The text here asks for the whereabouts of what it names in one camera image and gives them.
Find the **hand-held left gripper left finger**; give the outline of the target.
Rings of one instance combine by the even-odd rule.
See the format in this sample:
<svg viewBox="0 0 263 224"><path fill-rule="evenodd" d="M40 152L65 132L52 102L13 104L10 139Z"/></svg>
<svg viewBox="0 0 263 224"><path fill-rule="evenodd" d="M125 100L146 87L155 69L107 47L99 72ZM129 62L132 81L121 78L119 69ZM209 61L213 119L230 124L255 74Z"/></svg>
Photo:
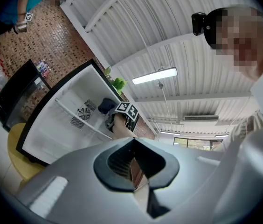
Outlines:
<svg viewBox="0 0 263 224"><path fill-rule="evenodd" d="M133 193L106 187L95 159L128 138L68 153L28 181L17 194L27 224L150 224Z"/></svg>

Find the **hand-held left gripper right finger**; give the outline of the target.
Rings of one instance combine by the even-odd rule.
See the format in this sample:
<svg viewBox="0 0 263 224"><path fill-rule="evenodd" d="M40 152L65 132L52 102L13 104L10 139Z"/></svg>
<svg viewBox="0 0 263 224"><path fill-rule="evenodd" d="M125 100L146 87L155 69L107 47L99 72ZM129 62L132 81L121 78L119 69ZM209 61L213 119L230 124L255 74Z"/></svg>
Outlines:
<svg viewBox="0 0 263 224"><path fill-rule="evenodd" d="M135 159L147 178L135 224L213 224L218 195L208 183L221 160L215 152L136 138Z"/></svg>

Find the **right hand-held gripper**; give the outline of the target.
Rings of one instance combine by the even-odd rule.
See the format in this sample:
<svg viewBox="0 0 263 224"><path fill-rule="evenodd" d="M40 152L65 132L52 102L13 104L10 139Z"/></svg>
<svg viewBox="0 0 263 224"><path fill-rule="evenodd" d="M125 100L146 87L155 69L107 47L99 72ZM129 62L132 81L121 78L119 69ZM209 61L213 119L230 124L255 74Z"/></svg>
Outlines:
<svg viewBox="0 0 263 224"><path fill-rule="evenodd" d="M137 108L130 102L120 102L116 104L114 101L105 101L105 121L106 128L113 132L115 125L115 115L121 115L124 120L124 125L129 131L133 131L134 124L138 118Z"/></svg>

